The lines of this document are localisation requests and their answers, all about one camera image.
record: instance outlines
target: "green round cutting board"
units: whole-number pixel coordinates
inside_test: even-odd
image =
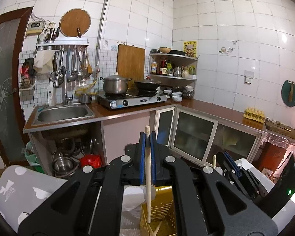
[[[289,107],[293,107],[295,106],[295,85],[293,87],[293,97],[291,102],[289,102],[290,91],[291,91],[291,84],[288,82],[288,80],[286,80],[282,86],[281,97],[284,104],[286,104]]]

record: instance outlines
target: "yellow basket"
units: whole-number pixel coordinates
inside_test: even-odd
[[[147,205],[141,205],[140,230],[142,236],[150,236],[147,224]],[[172,236],[176,233],[176,215],[173,202],[173,193],[171,186],[156,187],[155,199],[151,201],[151,229],[155,231],[156,227],[162,221],[156,236]]]

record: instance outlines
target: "wooden board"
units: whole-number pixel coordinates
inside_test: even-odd
[[[289,129],[290,131],[287,131],[285,129],[282,129],[281,127],[279,127],[278,125],[270,122],[270,121],[265,121],[265,126],[268,130],[271,130],[271,131],[274,131],[276,133],[279,133],[279,134],[282,134],[284,136],[288,136],[292,139],[295,139],[295,129],[289,127],[289,126],[286,126],[284,124],[280,124],[281,127],[284,127],[284,128],[287,128]]]
[[[125,78],[132,78],[128,82],[128,88],[134,86],[134,80],[144,78],[144,57],[145,49],[123,45],[118,45],[117,72]]]

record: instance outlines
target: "door frame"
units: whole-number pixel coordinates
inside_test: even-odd
[[[22,51],[23,39],[25,36],[26,28],[27,28],[27,22],[32,13],[32,9],[33,7],[28,7],[28,8],[18,9],[15,11],[10,11],[0,15],[0,24],[13,19],[18,19],[18,18],[20,19],[18,30],[15,36],[14,49],[13,49],[13,55],[12,55],[11,91],[14,88],[17,89],[17,91],[12,96],[13,96],[15,117],[18,123],[18,129],[21,134],[24,145],[26,145],[27,142],[30,141],[30,139],[27,134],[23,133],[23,128],[25,126],[25,118],[21,108],[20,95],[18,91],[19,89],[18,88],[18,58],[19,58],[19,53]],[[1,139],[0,139],[0,156],[6,166],[13,165],[13,164],[28,165],[27,161],[10,162],[6,155]]]

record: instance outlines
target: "egg carton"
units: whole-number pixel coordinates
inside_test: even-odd
[[[252,107],[248,107],[245,110],[244,117],[261,122],[261,123],[264,123],[266,120],[264,111],[260,111],[256,108],[252,108]]]

